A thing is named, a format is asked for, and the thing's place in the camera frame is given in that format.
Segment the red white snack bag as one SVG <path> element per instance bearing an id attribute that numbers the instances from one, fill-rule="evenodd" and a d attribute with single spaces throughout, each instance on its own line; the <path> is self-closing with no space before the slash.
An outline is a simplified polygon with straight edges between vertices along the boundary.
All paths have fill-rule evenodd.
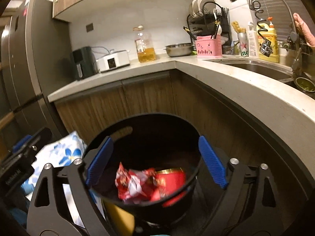
<path id="1" fill-rule="evenodd" d="M 156 175 L 157 172 L 154 168 L 136 171 L 126 169 L 120 163 L 115 178 L 118 198 L 124 202 L 132 202 L 134 204 L 151 201 L 158 188 Z"/>

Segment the black trash bin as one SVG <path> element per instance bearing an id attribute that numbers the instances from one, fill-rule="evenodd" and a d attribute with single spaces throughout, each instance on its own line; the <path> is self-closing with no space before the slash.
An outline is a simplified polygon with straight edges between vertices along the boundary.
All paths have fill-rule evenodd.
<path id="1" fill-rule="evenodd" d="M 202 161 L 197 129 L 173 114 L 140 114 L 103 130 L 88 145 L 83 157 L 99 147 L 107 136 L 113 140 L 113 153 L 91 189 L 105 202 L 111 202 L 149 223 L 170 224 L 181 218 L 191 205 Z M 124 202 L 118 198 L 115 185 L 120 163 L 124 168 L 136 171 L 181 168 L 186 174 L 186 182 L 175 193 L 159 201 Z"/>

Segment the floral blue white tablecloth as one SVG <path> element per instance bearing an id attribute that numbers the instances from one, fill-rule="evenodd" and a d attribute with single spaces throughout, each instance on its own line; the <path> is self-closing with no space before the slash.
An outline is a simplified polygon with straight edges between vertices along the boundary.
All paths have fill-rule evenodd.
<path id="1" fill-rule="evenodd" d="M 39 179 L 40 173 L 45 164 L 50 163 L 53 167 L 62 167 L 70 165 L 75 159 L 82 158 L 87 145 L 79 137 L 76 131 L 73 131 L 66 137 L 46 145 L 36 155 L 36 161 L 32 164 L 34 173 L 30 176 L 22 185 L 22 189 L 26 194 L 26 198 L 31 201 L 32 193 L 36 187 L 36 183 Z M 64 194 L 67 201 L 71 217 L 74 223 L 78 226 L 85 228 L 83 222 L 79 216 L 79 212 L 75 205 L 71 189 L 68 184 L 63 184 Z M 96 206 L 100 210 L 101 214 L 105 218 L 101 199 L 95 195 L 94 192 L 90 191 L 91 198 L 94 200 Z"/>

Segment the grey refrigerator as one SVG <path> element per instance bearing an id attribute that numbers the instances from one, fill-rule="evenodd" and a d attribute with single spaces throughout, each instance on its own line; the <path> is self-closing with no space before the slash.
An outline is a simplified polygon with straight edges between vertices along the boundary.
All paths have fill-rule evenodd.
<path id="1" fill-rule="evenodd" d="M 42 127 L 56 141 L 67 135 L 48 96 L 74 81 L 68 23 L 52 18 L 48 0 L 25 0 L 5 26 L 1 61 L 7 98 L 26 134 Z"/>

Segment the black air fryer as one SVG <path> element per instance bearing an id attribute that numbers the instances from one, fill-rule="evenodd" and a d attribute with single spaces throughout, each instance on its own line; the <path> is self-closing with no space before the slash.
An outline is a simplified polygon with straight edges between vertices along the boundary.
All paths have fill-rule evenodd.
<path id="1" fill-rule="evenodd" d="M 85 46 L 71 53 L 73 71 L 76 80 L 83 80 L 97 73 L 92 47 Z"/>

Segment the steel sink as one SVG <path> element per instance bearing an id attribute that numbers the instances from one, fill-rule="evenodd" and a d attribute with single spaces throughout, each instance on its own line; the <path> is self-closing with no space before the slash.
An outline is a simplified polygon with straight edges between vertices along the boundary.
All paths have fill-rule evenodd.
<path id="1" fill-rule="evenodd" d="M 209 61 L 231 65 L 236 68 L 267 76 L 287 85 L 295 86 L 296 89 L 299 89 L 302 92 L 314 94 L 314 83 L 306 77 L 294 76 L 292 70 L 287 67 L 246 58 L 221 58 L 211 59 Z"/>

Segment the lower wooden cabinets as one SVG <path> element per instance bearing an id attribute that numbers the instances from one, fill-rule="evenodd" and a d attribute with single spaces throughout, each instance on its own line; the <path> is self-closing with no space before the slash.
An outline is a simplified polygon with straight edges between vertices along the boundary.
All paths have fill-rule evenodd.
<path id="1" fill-rule="evenodd" d="M 247 165 L 270 167 L 285 227 L 310 195 L 310 182 L 283 140 L 230 99 L 176 69 L 94 87 L 55 106 L 67 131 L 77 131 L 86 143 L 134 114 L 164 112 L 188 120 L 213 147 Z"/>

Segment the white rice cooker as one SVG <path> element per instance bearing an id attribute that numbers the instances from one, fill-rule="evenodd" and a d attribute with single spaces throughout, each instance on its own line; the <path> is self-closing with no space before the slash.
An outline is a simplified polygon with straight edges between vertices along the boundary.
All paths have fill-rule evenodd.
<path id="1" fill-rule="evenodd" d="M 109 54 L 96 60 L 98 73 L 119 69 L 130 65 L 129 55 L 126 50 L 110 51 Z"/>

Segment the green beer can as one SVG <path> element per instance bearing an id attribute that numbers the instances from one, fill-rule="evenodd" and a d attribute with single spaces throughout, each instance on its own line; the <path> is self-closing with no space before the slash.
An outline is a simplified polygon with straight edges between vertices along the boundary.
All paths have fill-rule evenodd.
<path id="1" fill-rule="evenodd" d="M 248 38 L 245 32 L 238 33 L 238 41 L 240 44 L 240 54 L 242 57 L 248 57 Z"/>

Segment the white dispenser bottle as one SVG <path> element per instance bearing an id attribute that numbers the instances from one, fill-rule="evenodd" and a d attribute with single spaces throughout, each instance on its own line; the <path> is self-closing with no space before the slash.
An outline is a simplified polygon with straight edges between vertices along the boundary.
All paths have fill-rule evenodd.
<path id="1" fill-rule="evenodd" d="M 257 32 L 253 22 L 248 22 L 248 44 L 249 44 L 249 57 L 259 58 L 259 42 L 257 37 Z"/>

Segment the steel bowl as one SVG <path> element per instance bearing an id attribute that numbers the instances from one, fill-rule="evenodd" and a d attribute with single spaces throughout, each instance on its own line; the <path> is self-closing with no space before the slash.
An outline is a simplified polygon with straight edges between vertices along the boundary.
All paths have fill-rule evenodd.
<path id="1" fill-rule="evenodd" d="M 164 47 L 167 55 L 171 58 L 180 57 L 180 56 L 190 56 L 194 50 L 192 43 L 180 43 L 167 45 Z"/>

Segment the yellow detergent bottle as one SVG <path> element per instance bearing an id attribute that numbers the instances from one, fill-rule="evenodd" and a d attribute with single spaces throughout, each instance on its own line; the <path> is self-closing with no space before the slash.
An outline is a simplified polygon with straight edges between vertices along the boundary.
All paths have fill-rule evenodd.
<path id="1" fill-rule="evenodd" d="M 260 23 L 260 25 L 263 28 L 267 29 L 267 31 L 261 31 L 260 32 L 261 35 L 257 34 L 259 47 L 261 47 L 261 45 L 263 44 L 264 42 L 263 37 L 265 37 L 271 44 L 272 53 L 270 54 L 270 56 L 266 56 L 259 51 L 259 58 L 261 60 L 279 63 L 279 47 L 277 40 L 277 32 L 275 30 L 274 24 L 272 23 L 272 20 L 273 17 L 268 17 L 269 23 Z"/>

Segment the cooking oil bottle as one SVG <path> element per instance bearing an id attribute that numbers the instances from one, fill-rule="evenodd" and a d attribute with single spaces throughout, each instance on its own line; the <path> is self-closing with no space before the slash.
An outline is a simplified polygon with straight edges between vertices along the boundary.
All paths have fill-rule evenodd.
<path id="1" fill-rule="evenodd" d="M 136 45 L 138 61 L 140 63 L 156 60 L 156 53 L 151 34 L 145 30 L 143 25 L 133 28 L 135 34 L 134 43 Z"/>

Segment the pink rubber glove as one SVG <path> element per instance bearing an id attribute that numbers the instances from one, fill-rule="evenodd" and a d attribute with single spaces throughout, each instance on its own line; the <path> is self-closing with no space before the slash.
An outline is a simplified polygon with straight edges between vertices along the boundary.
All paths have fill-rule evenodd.
<path id="1" fill-rule="evenodd" d="M 300 17 L 298 13 L 294 13 L 293 17 L 296 28 L 305 37 L 307 45 L 314 50 L 315 37 L 310 31 L 308 25 L 304 22 L 304 20 Z"/>

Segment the black dish rack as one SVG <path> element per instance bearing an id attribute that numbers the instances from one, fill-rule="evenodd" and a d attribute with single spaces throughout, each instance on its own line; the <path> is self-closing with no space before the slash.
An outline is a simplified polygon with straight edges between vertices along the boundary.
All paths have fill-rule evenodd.
<path id="1" fill-rule="evenodd" d="M 214 36 L 219 22 L 217 35 L 221 35 L 221 44 L 231 45 L 230 15 L 227 7 L 215 0 L 193 0 L 188 7 L 187 27 L 194 36 Z"/>

